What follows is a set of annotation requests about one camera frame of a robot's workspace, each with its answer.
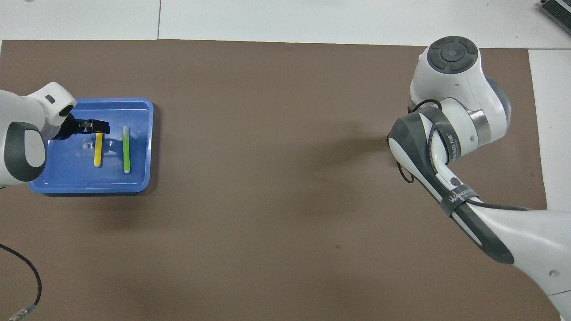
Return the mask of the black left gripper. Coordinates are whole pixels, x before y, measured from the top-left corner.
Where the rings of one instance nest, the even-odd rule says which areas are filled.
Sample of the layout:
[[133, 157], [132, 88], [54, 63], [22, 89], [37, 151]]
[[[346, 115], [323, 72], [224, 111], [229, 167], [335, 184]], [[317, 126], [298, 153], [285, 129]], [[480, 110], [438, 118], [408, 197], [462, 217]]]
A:
[[57, 140], [67, 140], [76, 134], [110, 134], [110, 125], [106, 121], [97, 119], [77, 119], [69, 114], [57, 133]]

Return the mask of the green pen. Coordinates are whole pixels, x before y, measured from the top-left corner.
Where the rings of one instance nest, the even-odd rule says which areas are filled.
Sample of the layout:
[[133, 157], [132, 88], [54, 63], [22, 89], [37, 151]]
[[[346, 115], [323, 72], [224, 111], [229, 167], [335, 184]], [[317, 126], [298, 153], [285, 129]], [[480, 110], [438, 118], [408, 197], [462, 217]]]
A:
[[130, 173], [130, 128], [128, 126], [122, 127], [122, 137], [123, 172]]

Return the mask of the blue plastic tray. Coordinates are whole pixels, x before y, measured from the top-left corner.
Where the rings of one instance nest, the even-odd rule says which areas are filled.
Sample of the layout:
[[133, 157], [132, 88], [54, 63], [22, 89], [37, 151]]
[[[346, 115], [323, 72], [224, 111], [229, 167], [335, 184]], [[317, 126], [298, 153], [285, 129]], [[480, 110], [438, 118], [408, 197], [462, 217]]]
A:
[[[103, 158], [94, 166], [94, 134], [76, 134], [67, 140], [49, 140], [41, 175], [28, 184], [35, 193], [138, 193], [149, 185], [154, 107], [146, 98], [82, 98], [72, 114], [110, 125], [103, 136]], [[130, 128], [131, 172], [123, 172], [122, 127]]]

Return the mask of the brown table mat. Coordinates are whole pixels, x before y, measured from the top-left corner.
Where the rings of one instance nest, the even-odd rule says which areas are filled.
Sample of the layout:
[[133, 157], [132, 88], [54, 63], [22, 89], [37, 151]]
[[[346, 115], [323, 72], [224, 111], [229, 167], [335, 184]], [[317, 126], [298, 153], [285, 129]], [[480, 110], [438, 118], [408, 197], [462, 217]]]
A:
[[0, 89], [154, 105], [136, 195], [0, 190], [26, 321], [559, 321], [406, 183], [386, 137], [420, 46], [4, 41]]

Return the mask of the grey ribbed device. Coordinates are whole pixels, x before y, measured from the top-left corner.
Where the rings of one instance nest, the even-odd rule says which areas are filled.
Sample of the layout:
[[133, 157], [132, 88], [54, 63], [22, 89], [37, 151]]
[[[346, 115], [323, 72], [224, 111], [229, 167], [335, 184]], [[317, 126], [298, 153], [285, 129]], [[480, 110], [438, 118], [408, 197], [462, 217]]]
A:
[[571, 0], [540, 0], [540, 12], [571, 35]]

